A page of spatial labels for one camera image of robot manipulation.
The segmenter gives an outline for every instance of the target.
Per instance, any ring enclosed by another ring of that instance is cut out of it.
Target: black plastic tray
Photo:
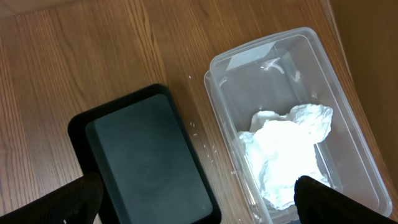
[[[90,129],[90,125],[93,123],[93,121],[102,118],[104,116],[107,116],[113,112],[119,111],[135,103],[138,103],[140,101],[152,98],[155,95],[164,95],[167,98],[169,106],[171,107],[172,110],[172,114],[174,115],[174,118],[178,123],[178,127],[181,130],[187,148],[189,149],[189,153],[195,163],[201,181],[203,182],[205,190],[210,198],[210,202],[212,205],[212,211],[210,215],[200,220],[197,220],[193,223],[219,224],[221,222],[220,208],[218,207],[215,196],[213,195],[213,192],[207,181],[205,173],[200,165],[198,156],[192,146],[189,135],[183,125],[183,122],[177,111],[177,107],[172,99],[169,90],[166,87],[159,84],[148,86],[147,88],[131,93],[130,95],[124,96],[120,99],[111,101],[97,108],[76,115],[68,125],[69,137],[75,149],[76,156],[81,165],[83,173],[84,174],[91,172],[98,173],[101,176],[102,181],[105,183],[103,202],[98,212],[101,221],[104,224],[107,224],[107,223],[120,223],[120,222],[126,223],[126,221],[122,220],[130,220],[130,223],[132,224],[142,224],[141,222],[133,222],[131,221],[131,219],[128,219],[129,214],[127,209],[125,207],[121,208],[120,204],[125,205],[125,203],[122,203],[122,195],[120,193],[115,193],[118,191],[119,188],[117,186],[115,178],[113,177],[111,168],[109,164],[107,164],[106,162],[107,161],[106,154],[102,152],[98,153],[97,148],[101,147],[101,144],[93,143],[92,140],[93,137],[88,136],[89,132],[87,130]]]

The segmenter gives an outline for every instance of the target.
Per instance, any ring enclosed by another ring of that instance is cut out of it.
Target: crumpled white cloth
[[[278,210],[294,204],[294,184],[308,175],[330,186],[315,159],[314,144],[330,132],[333,110],[323,105],[299,105],[287,115],[260,111],[250,130],[240,132],[245,155],[261,196]]]

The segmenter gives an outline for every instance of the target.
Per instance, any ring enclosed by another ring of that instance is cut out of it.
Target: wooden table
[[[74,115],[161,83],[192,137],[223,223],[250,223],[203,76],[215,55],[303,26],[323,42],[396,203],[319,1],[97,0],[0,21],[0,214],[82,175],[67,134]]]

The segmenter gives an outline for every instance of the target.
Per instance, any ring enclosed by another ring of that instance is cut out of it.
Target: clear plastic container
[[[286,114],[295,105],[333,108],[331,132],[314,145],[331,187],[389,216],[392,202],[326,53],[309,28],[270,35],[216,56],[205,86],[254,223],[298,220],[297,209],[275,210],[256,187],[238,131],[260,110]]]

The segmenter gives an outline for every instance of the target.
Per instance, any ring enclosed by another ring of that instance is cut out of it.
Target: brown wall
[[[0,0],[0,19],[72,1],[74,0]]]

